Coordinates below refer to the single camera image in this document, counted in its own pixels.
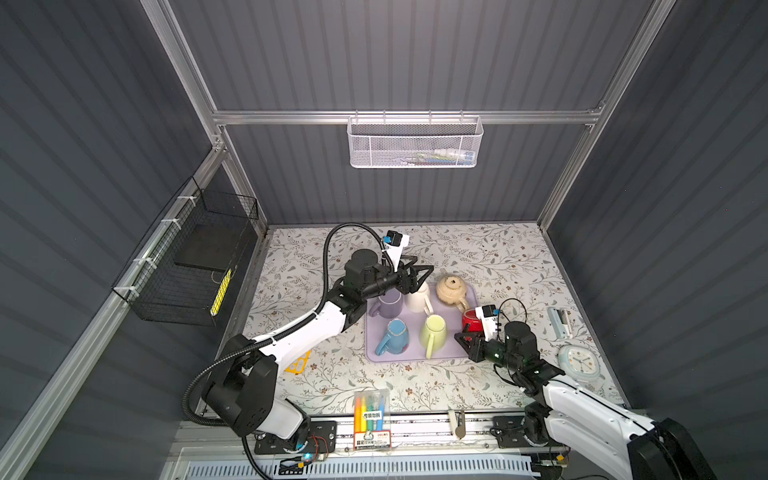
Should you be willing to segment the red mug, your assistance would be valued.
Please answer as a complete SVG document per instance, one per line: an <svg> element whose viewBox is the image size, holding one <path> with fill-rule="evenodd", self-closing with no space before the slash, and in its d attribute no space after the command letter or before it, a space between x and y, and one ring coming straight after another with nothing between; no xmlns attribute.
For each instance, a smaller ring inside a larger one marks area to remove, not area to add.
<svg viewBox="0 0 768 480"><path fill-rule="evenodd" d="M462 331L468 333L484 332L482 320L475 309L468 309L462 314Z"/></svg>

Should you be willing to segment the light green mug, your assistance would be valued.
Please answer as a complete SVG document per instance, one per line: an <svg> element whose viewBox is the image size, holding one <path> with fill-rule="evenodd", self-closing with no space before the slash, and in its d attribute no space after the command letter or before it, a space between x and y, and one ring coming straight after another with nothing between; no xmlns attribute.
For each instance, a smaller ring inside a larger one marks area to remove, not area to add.
<svg viewBox="0 0 768 480"><path fill-rule="evenodd" d="M432 359L443 348L447 336L447 324L441 315L432 314L426 318L419 337L426 359Z"/></svg>

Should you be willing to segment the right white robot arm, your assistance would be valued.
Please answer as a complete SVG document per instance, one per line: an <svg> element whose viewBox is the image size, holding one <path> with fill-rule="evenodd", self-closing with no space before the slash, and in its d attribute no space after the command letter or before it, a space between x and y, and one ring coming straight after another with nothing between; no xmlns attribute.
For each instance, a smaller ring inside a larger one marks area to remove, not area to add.
<svg viewBox="0 0 768 480"><path fill-rule="evenodd" d="M476 363L507 370L506 381L533 399L525 407L525 437L567 446L616 479L714 479L716 474L688 430L614 405L581 387L540 356L537 337L523 322L504 326L500 340L460 332L455 340Z"/></svg>

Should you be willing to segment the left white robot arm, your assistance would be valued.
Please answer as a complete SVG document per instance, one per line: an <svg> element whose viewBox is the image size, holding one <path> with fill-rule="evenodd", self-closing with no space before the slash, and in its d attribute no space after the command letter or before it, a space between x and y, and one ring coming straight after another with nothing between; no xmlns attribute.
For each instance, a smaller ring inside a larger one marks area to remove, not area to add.
<svg viewBox="0 0 768 480"><path fill-rule="evenodd" d="M344 275L325 286L317 307L256 339L231 338L222 357L200 375L202 400L218 416L214 424L241 438L266 433L300 449L310 420L300 407L277 397L281 373L301 354L351 328L366 313L370 299L393 290L414 293L433 271L413 255L392 266L385 253L355 251Z"/></svg>

